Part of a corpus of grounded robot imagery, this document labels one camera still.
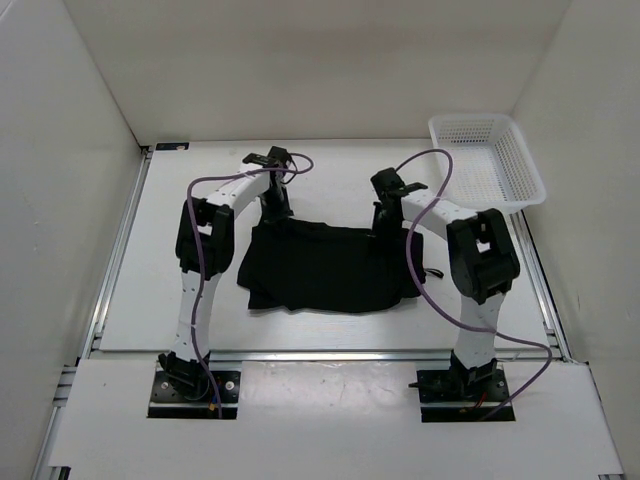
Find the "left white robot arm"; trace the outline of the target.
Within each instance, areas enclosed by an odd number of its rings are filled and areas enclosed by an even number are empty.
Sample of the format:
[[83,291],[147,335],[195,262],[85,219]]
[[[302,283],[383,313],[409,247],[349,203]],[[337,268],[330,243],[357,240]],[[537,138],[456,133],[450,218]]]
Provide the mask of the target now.
[[294,175],[293,154],[273,146],[265,155],[251,153],[229,175],[203,176],[186,190],[175,245],[182,280],[178,326],[165,369],[180,365],[175,388],[188,400],[206,395],[210,377],[198,367],[210,353],[209,326],[218,284],[235,253],[235,221],[254,201],[261,219],[277,222],[293,214],[284,176]]

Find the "black shorts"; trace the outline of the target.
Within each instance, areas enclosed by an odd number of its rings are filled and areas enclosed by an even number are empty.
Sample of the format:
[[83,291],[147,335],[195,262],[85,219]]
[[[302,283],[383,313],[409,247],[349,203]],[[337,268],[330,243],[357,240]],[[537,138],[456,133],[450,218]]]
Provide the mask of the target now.
[[371,229],[296,219],[260,223],[241,262],[237,285],[248,308],[361,314],[420,295],[406,254],[408,230]]

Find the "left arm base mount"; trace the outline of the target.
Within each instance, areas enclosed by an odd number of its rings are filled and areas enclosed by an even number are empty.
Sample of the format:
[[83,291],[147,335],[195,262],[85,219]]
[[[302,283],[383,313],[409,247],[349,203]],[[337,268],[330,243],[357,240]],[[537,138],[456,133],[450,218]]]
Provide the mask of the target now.
[[173,352],[160,354],[149,394],[147,417],[153,419],[235,420],[241,391],[240,370],[211,370],[198,360]]

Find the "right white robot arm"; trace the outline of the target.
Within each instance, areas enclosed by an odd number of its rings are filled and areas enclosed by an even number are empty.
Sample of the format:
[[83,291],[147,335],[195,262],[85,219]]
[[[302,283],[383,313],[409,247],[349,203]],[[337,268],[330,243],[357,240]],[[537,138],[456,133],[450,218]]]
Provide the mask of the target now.
[[378,197],[373,219],[377,239],[389,241],[400,235],[405,221],[415,221],[447,242],[450,276],[461,294],[462,323],[451,354],[449,387],[458,398],[470,400],[496,369],[499,311],[520,274],[504,216],[496,209],[475,211],[449,200],[439,200],[422,214],[436,196],[422,183],[405,183],[392,168],[376,173],[371,183]]

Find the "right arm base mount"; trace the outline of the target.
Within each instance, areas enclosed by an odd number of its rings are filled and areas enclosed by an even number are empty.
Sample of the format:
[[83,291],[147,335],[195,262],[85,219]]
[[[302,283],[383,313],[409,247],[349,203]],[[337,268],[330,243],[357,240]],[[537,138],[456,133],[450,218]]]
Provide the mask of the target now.
[[516,420],[504,370],[496,360],[465,368],[451,356],[446,369],[419,369],[408,384],[418,391],[422,423]]

